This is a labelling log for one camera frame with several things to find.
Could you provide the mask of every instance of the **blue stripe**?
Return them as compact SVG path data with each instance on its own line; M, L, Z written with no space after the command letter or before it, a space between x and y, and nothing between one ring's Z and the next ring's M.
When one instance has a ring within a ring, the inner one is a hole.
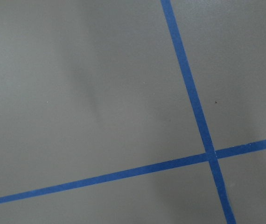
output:
M120 180L123 178L132 177L132 176L138 176L138 175L149 174L149 173L158 172L162 170L183 167L183 166L196 164L200 162L206 162L206 161L207 161L206 154L193 155L193 156L180 158L176 160L160 162L160 163L147 165L143 167L128 169L128 170L124 170L124 171L120 171L116 173L96 176L96 177L92 177L88 179L83 179L80 181L74 181L74 182L64 183L64 184L60 184L60 185L56 185L52 187L47 187L47 188L42 188L42 189L37 189L37 190L32 190L32 191L26 191L26 192L15 194L15 195L8 195L8 196L0 197L0 204L11 202L11 201L17 201L17 200L21 200L25 198L30 198L30 197L52 194L55 192L60 192L60 191L65 191L65 190L70 190L70 189L75 189L75 188L86 187L86 186L90 186L94 184Z
M224 179L216 157L215 149L213 147L207 122L205 120L200 100L196 91L195 83L188 64L187 55L182 43L181 35L175 20L175 15L170 0L161 0L161 4L168 24L168 29L172 38L172 42L175 48L176 56L181 68L182 76L187 88L189 99L192 105L193 113L195 115L199 133L203 141L203 146L209 160L210 168L217 187L226 221L228 224L235 224L236 220L228 200Z
M216 151L217 158L225 158L266 149L266 140L256 141L249 144L234 146Z

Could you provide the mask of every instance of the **floor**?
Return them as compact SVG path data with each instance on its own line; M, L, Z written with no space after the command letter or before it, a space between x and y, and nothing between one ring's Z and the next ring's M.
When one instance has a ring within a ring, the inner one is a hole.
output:
M0 224L265 224L266 1L0 0Z

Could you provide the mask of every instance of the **blue tape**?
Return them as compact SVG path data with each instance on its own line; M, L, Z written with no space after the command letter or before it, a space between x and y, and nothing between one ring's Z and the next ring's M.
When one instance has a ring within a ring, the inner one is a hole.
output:
M224 148L216 151L217 158L225 158L266 149L266 140L256 141L241 146Z
M120 180L123 178L132 177L132 176L138 176L138 175L149 174L149 173L158 172L162 170L183 167L183 166L196 164L200 162L206 162L206 161L207 161L206 154L193 155L193 156L180 158L176 160L160 162L160 163L147 165L143 167L128 169L128 170L124 170L124 171L120 171L116 173L96 176L96 177L92 177L92 178L88 178L88 179L84 179L80 181L74 181L74 182L64 183L64 184L60 184L60 185L56 185L52 187L47 187L47 188L42 188L42 189L37 189L37 190L32 190L32 191L26 191L26 192L15 194L15 195L8 195L8 196L0 197L0 204L11 202L11 201L17 201L17 200L21 200L25 198L30 198L30 197L52 194L52 193L56 193L59 191L65 191L65 190L70 190L70 189L75 189L75 188L86 187L86 186L90 186L94 184Z
M170 0L161 0L161 4L168 24L171 39L175 48L176 56L181 68L182 76L187 88L199 133L203 141L203 146L209 160L209 165L217 187L218 195L221 201L226 221L228 224L235 224L236 220L228 200L224 179L216 157L216 152L212 143L207 122L203 114L203 109L200 104L192 73L188 64L187 55L183 46L179 28L176 23L175 14L173 12Z

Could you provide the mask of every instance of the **gray surface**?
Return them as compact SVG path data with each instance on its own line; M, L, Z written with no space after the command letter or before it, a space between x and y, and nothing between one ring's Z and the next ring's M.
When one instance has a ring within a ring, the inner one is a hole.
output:
M266 1L172 3L215 148L266 139Z
M0 205L0 224L223 224L208 163Z
M219 160L238 224L266 223L266 150Z
M0 1L0 196L203 153L160 2Z

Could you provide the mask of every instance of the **blue tape strip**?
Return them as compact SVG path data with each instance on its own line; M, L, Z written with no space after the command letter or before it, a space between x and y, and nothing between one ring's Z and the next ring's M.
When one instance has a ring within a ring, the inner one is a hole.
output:
M26 191L26 192L15 194L15 195L0 197L0 204L11 202L11 201L17 201L17 200L21 200L25 198L30 198L30 197L52 194L52 193L59 192L59 191L65 191L65 190L70 190L70 189L75 189L75 188L86 187L86 186L90 186L94 184L120 180L123 178L132 177L132 176L149 174L149 173L158 172L158 171L162 171L166 169L183 167L183 166L196 164L200 162L206 162L207 160L208 159L207 159L206 154L198 154L198 155L193 155L193 156L180 158L176 160L160 162L160 163L138 167L138 168L133 168L133 169L128 169L128 170L124 170L124 171L120 171L116 173L92 177L92 178L88 178L88 179L84 179L80 181L74 181L74 182L64 183L64 184L60 184L60 185L56 185L52 187L47 187L47 188L42 188L42 189L37 189L37 190L32 190L32 191Z
M228 200L224 179L216 157L215 149L213 147L207 122L203 114L203 110L200 104L200 100L188 64L187 55L183 46L183 42L181 39L179 28L176 23L175 15L170 0L161 0L161 4L168 24L168 29L172 38L172 42L175 48L176 56L178 58L178 62L181 68L182 76L187 88L189 99L192 105L193 113L195 115L199 133L203 141L203 146L209 160L210 168L217 187L217 191L219 194L219 198L221 201L226 221L228 224L235 224L236 220Z
M249 144L234 146L216 151L217 158L225 158L266 149L266 140L256 141Z

